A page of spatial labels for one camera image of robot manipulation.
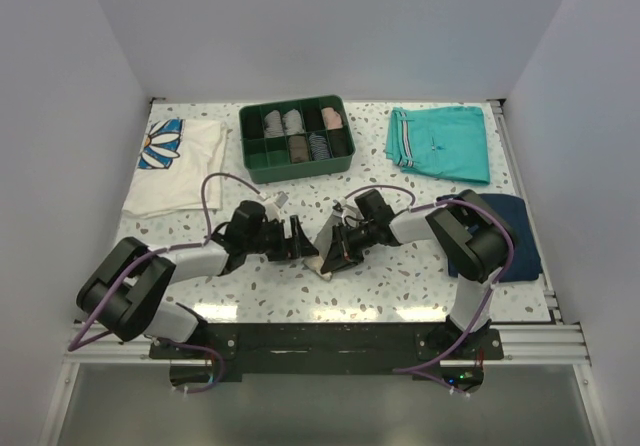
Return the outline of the grey cream underwear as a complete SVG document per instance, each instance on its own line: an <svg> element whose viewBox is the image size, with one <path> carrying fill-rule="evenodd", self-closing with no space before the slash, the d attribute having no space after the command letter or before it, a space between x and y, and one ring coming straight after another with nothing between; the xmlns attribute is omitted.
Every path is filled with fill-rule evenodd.
<svg viewBox="0 0 640 446"><path fill-rule="evenodd" d="M331 273L322 273L321 268L326 260L332 241L332 228L336 225L342 224L343 220L347 216L353 216L356 219L361 219L362 215L354 206L336 206L332 209L329 218L326 220L319 233L317 234L313 245L318 251L318 254L313 257L306 257L303 264L317 276L324 281L330 281L332 279Z"/></svg>

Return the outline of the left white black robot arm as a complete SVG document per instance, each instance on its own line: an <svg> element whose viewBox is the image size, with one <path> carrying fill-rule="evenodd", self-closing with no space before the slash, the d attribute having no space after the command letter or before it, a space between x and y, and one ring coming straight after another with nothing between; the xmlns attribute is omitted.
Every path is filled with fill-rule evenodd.
<svg viewBox="0 0 640 446"><path fill-rule="evenodd" d="M297 216L284 221L276 204L248 200L200 243L154 249L135 237L120 240L78 292L76 305L87 319L70 348L97 340L84 335L98 322L123 342L145 335L170 340L185 358L200 356L207 346L206 321L189 307L164 302L166 290L198 277L229 275L251 255L285 262L315 257L318 250Z"/></svg>

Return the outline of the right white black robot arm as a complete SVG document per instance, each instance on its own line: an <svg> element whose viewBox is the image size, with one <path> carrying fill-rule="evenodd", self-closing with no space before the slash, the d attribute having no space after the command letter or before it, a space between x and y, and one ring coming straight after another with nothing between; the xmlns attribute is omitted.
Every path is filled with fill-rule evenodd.
<svg viewBox="0 0 640 446"><path fill-rule="evenodd" d="M399 212L375 189L363 191L354 202L353 208L335 206L317 236L317 274L329 278L355 267L373 246L436 242L458 272L445 345L452 356L469 358L481 346L478 331L490 321L494 284L514 260L518 239L513 228L472 190Z"/></svg>

